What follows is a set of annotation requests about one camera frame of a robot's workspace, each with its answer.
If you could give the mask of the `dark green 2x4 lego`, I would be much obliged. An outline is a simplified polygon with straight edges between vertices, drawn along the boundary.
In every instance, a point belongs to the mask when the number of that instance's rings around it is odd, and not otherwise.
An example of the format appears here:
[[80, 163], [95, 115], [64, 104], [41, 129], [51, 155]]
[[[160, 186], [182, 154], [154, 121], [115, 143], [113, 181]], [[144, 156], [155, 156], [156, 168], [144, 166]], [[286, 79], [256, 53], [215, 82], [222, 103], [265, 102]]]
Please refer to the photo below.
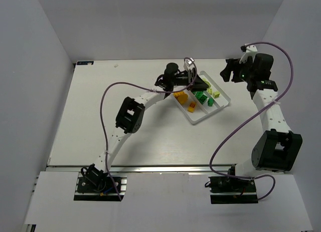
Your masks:
[[206, 100], [208, 99], [208, 97], [204, 94], [202, 95], [202, 97], [196, 97], [196, 98], [201, 104], [204, 104], [206, 102]]

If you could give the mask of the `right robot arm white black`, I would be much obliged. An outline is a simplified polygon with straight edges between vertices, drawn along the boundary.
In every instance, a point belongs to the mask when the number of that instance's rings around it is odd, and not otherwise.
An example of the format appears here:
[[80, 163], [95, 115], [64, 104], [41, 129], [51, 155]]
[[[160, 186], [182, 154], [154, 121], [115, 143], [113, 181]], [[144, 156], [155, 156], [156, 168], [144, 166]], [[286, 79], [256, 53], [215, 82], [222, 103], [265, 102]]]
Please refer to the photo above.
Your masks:
[[278, 87], [270, 79], [274, 58], [258, 53], [242, 59], [227, 59], [220, 72], [225, 82], [246, 82], [247, 90], [258, 110], [263, 134], [255, 144], [250, 159], [233, 165], [227, 174], [217, 173], [207, 184], [212, 193], [245, 193], [247, 186], [273, 173], [290, 171], [303, 138], [288, 126], [278, 101]]

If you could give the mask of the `orange round lego piece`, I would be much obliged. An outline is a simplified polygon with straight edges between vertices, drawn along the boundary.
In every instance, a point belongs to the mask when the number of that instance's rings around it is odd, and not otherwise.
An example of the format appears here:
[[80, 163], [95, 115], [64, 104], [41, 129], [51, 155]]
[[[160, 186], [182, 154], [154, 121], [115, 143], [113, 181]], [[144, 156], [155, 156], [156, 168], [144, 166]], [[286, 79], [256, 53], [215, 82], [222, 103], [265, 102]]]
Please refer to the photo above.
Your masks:
[[184, 105], [188, 101], [188, 95], [183, 93], [180, 96], [177, 97], [177, 101], [181, 104]]

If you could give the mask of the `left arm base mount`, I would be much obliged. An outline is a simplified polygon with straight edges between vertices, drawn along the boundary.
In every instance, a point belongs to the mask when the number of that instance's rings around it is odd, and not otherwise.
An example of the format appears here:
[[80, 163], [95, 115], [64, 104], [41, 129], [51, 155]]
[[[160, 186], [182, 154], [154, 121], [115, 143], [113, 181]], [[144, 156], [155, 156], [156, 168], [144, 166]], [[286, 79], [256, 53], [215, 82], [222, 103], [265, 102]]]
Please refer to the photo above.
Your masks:
[[116, 201], [120, 202], [126, 191], [126, 178], [110, 177], [95, 165], [82, 167], [77, 178], [75, 201]]

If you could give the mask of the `light green sloped lego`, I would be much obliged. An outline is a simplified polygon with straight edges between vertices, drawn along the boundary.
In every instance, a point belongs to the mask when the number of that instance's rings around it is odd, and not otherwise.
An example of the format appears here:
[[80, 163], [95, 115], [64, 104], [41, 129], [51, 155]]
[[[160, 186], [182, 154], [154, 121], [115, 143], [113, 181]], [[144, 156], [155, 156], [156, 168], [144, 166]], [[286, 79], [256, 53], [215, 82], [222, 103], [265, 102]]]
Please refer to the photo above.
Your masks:
[[209, 81], [207, 81], [206, 79], [203, 79], [203, 81], [204, 81], [208, 86], [210, 86]]

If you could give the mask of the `orange 2x4 lego brick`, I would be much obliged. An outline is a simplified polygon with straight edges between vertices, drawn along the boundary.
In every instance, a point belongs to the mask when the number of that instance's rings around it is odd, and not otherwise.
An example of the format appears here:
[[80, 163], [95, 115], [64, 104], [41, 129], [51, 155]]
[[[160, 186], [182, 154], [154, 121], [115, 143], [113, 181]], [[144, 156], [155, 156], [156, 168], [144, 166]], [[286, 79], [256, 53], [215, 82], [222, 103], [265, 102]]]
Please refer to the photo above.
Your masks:
[[177, 97], [179, 97], [179, 96], [181, 96], [181, 95], [183, 95], [184, 94], [184, 91], [180, 91], [180, 92], [175, 92], [175, 93], [173, 93], [173, 96], [175, 97], [175, 98], [177, 98]]

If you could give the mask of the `dark green square lego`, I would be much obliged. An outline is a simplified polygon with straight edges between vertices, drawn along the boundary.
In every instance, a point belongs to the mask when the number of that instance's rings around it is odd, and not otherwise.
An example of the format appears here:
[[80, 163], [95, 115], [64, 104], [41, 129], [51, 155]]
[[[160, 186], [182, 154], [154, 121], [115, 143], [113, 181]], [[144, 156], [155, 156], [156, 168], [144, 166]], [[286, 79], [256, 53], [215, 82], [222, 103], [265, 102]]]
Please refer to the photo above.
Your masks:
[[202, 95], [203, 95], [203, 91], [195, 91], [195, 92], [192, 92], [193, 93], [193, 95], [195, 96], [195, 97], [202, 97]]

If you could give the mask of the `light green 2x2 lego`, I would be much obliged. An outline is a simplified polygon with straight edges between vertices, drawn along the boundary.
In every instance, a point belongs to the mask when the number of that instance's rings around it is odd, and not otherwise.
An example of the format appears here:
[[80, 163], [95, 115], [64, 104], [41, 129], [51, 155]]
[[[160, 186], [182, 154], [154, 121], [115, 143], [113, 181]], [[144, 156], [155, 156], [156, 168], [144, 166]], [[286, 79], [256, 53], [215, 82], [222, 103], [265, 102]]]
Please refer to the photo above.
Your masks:
[[218, 98], [219, 96], [220, 96], [220, 92], [219, 91], [213, 92], [213, 97], [214, 98]]

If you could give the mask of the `orange small lego brick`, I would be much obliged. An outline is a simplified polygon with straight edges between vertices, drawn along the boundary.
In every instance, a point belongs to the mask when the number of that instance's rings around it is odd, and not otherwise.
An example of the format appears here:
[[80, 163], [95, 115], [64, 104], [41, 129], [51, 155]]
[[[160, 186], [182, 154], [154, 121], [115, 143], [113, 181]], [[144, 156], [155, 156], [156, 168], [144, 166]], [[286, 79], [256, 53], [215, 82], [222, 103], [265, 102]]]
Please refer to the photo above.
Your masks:
[[196, 109], [197, 103], [196, 102], [191, 102], [188, 106], [187, 111], [190, 113], [194, 113], [195, 109]]

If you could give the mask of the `dark green sloped lego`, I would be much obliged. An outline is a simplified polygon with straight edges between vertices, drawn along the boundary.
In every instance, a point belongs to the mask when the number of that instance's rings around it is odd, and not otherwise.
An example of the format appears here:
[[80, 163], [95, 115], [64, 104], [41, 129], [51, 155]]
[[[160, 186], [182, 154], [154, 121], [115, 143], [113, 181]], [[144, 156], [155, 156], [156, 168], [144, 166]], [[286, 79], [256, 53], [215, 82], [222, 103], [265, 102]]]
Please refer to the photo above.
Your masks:
[[208, 104], [209, 107], [212, 107], [214, 105], [214, 99], [213, 98], [209, 98], [207, 100], [207, 104]]

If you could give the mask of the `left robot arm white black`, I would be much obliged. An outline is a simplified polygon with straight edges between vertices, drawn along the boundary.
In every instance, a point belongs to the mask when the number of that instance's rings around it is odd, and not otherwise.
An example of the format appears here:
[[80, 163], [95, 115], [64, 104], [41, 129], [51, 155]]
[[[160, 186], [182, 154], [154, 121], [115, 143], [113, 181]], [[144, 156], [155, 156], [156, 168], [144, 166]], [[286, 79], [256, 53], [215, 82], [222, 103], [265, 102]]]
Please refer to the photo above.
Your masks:
[[[113, 86], [129, 85], [145, 91], [144, 94], [130, 98], [126, 97], [115, 119], [115, 134], [111, 141], [107, 137], [107, 131], [103, 120], [103, 102], [105, 96]], [[152, 105], [166, 99], [170, 94], [187, 91], [205, 91], [208, 85], [198, 75], [195, 60], [184, 58], [184, 70], [180, 71], [176, 63], [168, 63], [163, 74], [156, 79], [153, 88], [145, 88], [129, 82], [115, 82], [109, 85], [101, 97], [99, 106], [100, 122], [105, 138], [105, 149], [99, 156], [97, 162], [89, 167], [81, 168], [81, 174], [86, 181], [93, 187], [95, 192], [102, 192], [107, 187], [106, 179], [109, 177], [113, 183], [112, 188], [118, 190], [115, 181], [110, 175], [110, 168], [120, 148], [126, 139], [137, 132], [142, 125], [144, 112]]]

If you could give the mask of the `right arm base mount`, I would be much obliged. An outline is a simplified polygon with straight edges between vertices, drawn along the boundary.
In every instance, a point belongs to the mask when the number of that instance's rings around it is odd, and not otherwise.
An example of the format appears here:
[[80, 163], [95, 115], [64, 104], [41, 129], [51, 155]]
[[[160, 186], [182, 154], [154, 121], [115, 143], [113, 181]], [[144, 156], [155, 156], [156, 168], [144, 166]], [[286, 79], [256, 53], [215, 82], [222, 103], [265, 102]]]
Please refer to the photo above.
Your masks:
[[204, 185], [210, 190], [211, 204], [255, 204], [258, 203], [255, 182], [212, 176]]

